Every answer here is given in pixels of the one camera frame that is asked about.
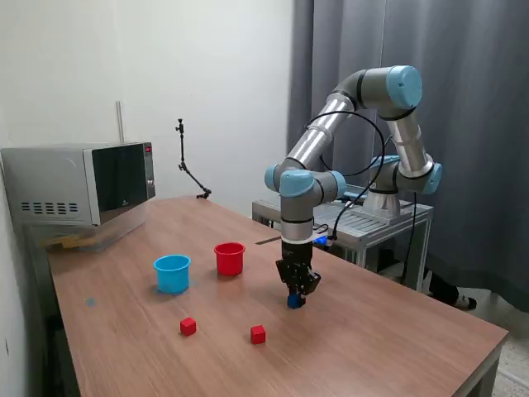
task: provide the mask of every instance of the black shoe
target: black shoe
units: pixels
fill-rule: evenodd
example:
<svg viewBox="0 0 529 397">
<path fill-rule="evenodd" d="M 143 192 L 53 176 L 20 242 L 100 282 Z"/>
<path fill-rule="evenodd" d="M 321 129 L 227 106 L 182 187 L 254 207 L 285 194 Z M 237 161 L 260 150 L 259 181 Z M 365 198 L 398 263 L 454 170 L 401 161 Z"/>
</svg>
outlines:
<svg viewBox="0 0 529 397">
<path fill-rule="evenodd" d="M 474 310 L 478 307 L 478 302 L 476 302 L 476 299 L 474 298 L 468 298 L 462 294 L 457 298 L 454 304 L 452 304 L 455 308 L 459 310 L 469 311 Z"/>
</svg>

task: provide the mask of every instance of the black cable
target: black cable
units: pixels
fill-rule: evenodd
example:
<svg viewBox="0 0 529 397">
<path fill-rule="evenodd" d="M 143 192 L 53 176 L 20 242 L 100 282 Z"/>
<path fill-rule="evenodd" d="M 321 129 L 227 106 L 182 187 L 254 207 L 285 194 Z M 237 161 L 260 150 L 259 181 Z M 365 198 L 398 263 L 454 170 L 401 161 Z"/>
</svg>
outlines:
<svg viewBox="0 0 529 397">
<path fill-rule="evenodd" d="M 404 285 L 407 273 L 407 260 L 410 257 L 410 250 L 412 249 L 413 232 L 415 232 L 415 217 L 417 215 L 417 193 L 413 193 L 413 220 L 412 220 L 412 231 L 410 232 L 410 241 L 407 244 L 406 258 L 404 259 L 403 275 L 400 277 L 400 284 Z"/>
<path fill-rule="evenodd" d="M 386 147 L 388 145 L 389 141 L 391 141 L 391 136 L 388 136 L 386 138 L 386 141 L 384 142 L 384 147 Z M 365 172 L 368 169 L 370 169 L 373 166 L 373 164 L 377 162 L 377 160 L 380 158 L 381 155 L 382 155 L 382 151 L 380 151 L 380 153 L 375 158 L 373 158 L 373 161 L 371 161 L 369 163 L 369 165 L 367 167 L 363 168 L 362 170 L 353 172 L 351 174 L 342 174 L 342 175 L 344 175 L 344 176 L 357 176 L 357 175 L 362 174 L 363 172 Z M 323 155 L 320 155 L 320 161 L 322 162 L 323 166 L 327 170 L 332 171 L 332 168 L 329 165 L 327 165 L 327 163 L 323 160 Z"/>
<path fill-rule="evenodd" d="M 380 164 L 379 164 L 379 168 L 377 169 L 376 173 L 374 174 L 374 177 L 373 179 L 367 184 L 367 186 L 365 187 L 364 190 L 362 190 L 362 193 L 360 193 L 354 201 L 351 201 L 350 203 L 344 205 L 344 208 L 340 211 L 340 213 L 338 214 L 338 217 L 336 218 L 335 222 L 334 222 L 334 230 L 332 231 L 332 235 L 329 236 L 328 238 L 331 239 L 331 240 L 336 240 L 337 239 L 337 236 L 336 236 L 336 230 L 338 228 L 338 222 L 340 221 L 340 218 L 341 216 L 344 214 L 344 212 L 352 207 L 353 205 L 356 204 L 356 202 L 358 202 L 358 200 L 360 200 L 360 198 L 365 194 L 365 192 L 367 192 L 367 190 L 371 187 L 371 185 L 373 184 L 373 182 L 379 177 L 380 175 L 380 171 L 382 170 L 382 166 L 384 165 L 384 158 L 386 156 L 386 145 L 384 144 L 384 135 L 382 135 L 382 132 L 380 131 L 380 128 L 374 123 L 372 122 L 371 120 L 369 120 L 366 116 L 363 116 L 357 112 L 352 112 L 350 110 L 334 110 L 332 112 L 325 112 L 325 113 L 320 113 L 318 114 L 316 117 L 314 117 L 312 120 L 309 120 L 306 124 L 305 124 L 305 128 L 308 128 L 315 120 L 317 120 L 318 118 L 320 117 L 324 117 L 324 116 L 329 116 L 330 114 L 352 114 L 354 116 L 357 116 L 357 117 L 360 117 L 364 120 L 366 120 L 369 124 L 371 124 L 371 126 L 374 128 L 374 130 L 377 132 L 377 134 L 379 134 L 379 138 L 380 138 L 380 145 L 382 146 L 382 155 L 380 156 Z"/>
<path fill-rule="evenodd" d="M 182 123 L 182 121 L 183 120 L 181 118 L 179 118 L 179 126 L 175 128 L 175 130 L 177 132 L 180 132 L 180 153 L 181 153 L 181 156 L 180 156 L 179 169 L 181 171 L 184 171 L 187 175 L 189 175 L 191 177 L 191 179 L 195 181 L 195 183 L 198 185 L 198 187 L 200 189 L 202 189 L 202 191 L 204 192 L 202 194 L 197 194 L 197 199 L 207 199 L 209 197 L 209 195 L 212 193 L 212 191 L 210 189 L 208 189 L 207 187 L 205 187 L 200 182 L 198 182 L 198 179 L 196 179 L 193 176 L 193 174 L 191 174 L 191 171 L 189 170 L 188 166 L 185 164 L 185 160 L 183 159 L 183 123 Z"/>
</svg>

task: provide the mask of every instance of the flexible arm mount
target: flexible arm mount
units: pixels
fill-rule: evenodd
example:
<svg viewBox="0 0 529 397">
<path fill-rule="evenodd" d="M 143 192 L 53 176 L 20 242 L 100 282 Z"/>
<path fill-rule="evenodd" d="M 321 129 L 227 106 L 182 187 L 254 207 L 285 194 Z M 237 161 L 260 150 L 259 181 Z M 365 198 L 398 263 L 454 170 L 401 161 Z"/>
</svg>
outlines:
<svg viewBox="0 0 529 397">
<path fill-rule="evenodd" d="M 198 179 L 196 179 L 193 174 L 191 174 L 191 171 L 188 169 L 187 165 L 185 164 L 185 160 L 183 159 L 183 119 L 179 118 L 179 126 L 175 128 L 176 131 L 180 132 L 180 164 L 179 164 L 179 170 L 184 171 L 187 175 L 191 177 L 192 180 L 195 181 L 195 183 L 198 185 L 200 189 L 204 193 L 197 194 L 197 199 L 207 199 L 209 195 L 212 193 L 210 189 L 205 187 L 203 184 L 198 182 Z"/>
</svg>

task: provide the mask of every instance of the microwave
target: microwave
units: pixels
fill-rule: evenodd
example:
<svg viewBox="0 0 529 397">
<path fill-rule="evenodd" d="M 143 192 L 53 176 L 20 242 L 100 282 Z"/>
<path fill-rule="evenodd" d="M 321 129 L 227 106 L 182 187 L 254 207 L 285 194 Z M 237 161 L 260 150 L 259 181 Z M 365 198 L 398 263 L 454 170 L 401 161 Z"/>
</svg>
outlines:
<svg viewBox="0 0 529 397">
<path fill-rule="evenodd" d="M 100 226 L 155 196 L 150 142 L 0 150 L 7 200 L 22 224 Z"/>
</svg>

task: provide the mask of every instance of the red cube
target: red cube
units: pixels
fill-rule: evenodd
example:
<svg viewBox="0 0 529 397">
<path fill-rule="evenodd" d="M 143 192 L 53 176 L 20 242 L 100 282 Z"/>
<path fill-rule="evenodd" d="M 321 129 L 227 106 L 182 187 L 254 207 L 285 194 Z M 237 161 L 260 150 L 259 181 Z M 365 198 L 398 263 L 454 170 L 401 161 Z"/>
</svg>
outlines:
<svg viewBox="0 0 529 397">
<path fill-rule="evenodd" d="M 250 340 L 254 345 L 265 343 L 266 331 L 262 325 L 255 325 L 250 328 Z"/>
<path fill-rule="evenodd" d="M 188 337 L 197 331 L 197 322 L 190 317 L 180 322 L 180 332 Z"/>
</svg>

